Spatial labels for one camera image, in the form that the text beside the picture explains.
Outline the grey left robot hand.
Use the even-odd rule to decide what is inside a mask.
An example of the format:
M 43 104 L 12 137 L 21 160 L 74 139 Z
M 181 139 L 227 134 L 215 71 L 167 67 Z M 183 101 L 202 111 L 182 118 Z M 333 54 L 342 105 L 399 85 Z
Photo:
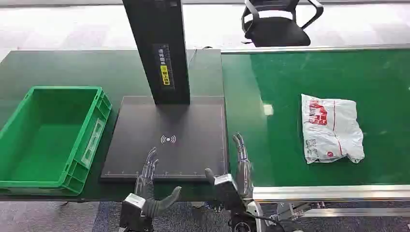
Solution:
M 181 186 L 162 200 L 154 197 L 154 172 L 157 162 L 156 147 L 147 154 L 142 170 L 136 173 L 134 191 L 122 202 L 119 219 L 120 232 L 152 232 L 152 220 L 172 206 L 180 197 Z

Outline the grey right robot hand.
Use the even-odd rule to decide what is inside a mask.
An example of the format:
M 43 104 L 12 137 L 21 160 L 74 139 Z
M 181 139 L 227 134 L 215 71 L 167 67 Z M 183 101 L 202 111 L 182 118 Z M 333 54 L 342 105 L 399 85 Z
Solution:
M 237 149 L 236 176 L 230 173 L 214 176 L 210 168 L 205 169 L 205 176 L 213 186 L 216 199 L 226 210 L 246 212 L 248 203 L 253 199 L 252 165 L 240 133 L 233 135 Z

